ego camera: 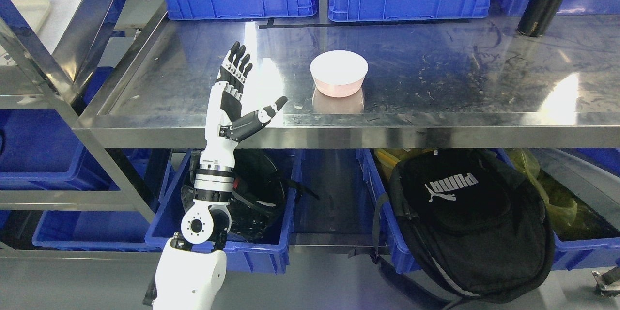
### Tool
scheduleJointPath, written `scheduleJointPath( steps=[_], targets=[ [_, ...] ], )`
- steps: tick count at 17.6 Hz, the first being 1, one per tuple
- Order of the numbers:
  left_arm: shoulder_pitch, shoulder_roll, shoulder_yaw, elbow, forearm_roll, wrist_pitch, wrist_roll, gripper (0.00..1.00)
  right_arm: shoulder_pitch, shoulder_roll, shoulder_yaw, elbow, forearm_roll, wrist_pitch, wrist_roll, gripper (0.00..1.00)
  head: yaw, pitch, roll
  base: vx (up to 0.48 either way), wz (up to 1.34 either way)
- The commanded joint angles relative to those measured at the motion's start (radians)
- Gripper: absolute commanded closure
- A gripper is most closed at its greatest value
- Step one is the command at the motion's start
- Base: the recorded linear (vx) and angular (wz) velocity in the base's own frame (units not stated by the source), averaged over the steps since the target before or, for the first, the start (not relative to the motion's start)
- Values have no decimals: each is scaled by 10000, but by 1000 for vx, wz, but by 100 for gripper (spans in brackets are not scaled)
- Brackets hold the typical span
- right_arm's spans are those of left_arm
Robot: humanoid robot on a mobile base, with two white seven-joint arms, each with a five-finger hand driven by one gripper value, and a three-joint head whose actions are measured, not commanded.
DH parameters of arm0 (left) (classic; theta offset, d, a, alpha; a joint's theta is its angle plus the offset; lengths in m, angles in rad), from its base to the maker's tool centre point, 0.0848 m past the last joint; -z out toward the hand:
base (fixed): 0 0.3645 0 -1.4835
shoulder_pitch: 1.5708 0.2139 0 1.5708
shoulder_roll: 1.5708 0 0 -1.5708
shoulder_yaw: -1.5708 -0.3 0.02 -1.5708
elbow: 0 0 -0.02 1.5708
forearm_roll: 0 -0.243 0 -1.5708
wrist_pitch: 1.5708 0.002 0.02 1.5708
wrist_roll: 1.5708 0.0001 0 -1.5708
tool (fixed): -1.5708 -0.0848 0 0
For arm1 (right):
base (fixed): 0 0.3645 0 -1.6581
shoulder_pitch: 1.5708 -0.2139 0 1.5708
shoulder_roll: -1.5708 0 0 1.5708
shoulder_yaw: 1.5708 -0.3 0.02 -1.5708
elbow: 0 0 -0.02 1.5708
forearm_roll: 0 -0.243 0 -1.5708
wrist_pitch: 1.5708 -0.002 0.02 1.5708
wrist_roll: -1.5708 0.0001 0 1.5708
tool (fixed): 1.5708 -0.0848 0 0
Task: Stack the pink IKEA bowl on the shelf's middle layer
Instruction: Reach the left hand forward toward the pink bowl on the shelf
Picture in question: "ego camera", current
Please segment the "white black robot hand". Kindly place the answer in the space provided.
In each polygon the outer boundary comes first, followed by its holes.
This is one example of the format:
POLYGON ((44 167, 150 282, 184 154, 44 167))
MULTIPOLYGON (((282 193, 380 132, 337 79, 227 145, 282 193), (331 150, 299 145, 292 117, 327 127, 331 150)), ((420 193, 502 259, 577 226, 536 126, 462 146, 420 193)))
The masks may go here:
POLYGON ((238 144, 264 129, 288 101, 282 96, 266 107, 242 114, 244 87, 252 70, 250 58, 239 41, 224 55, 208 98, 201 169, 232 171, 238 144))

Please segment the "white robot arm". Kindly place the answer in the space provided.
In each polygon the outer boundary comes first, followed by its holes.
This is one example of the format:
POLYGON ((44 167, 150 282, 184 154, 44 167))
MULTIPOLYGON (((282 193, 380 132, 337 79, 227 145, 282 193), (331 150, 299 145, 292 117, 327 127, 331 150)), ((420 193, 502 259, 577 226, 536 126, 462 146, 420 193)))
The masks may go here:
POLYGON ((210 310, 226 275, 231 167, 200 165, 192 205, 165 244, 151 288, 155 310, 210 310))

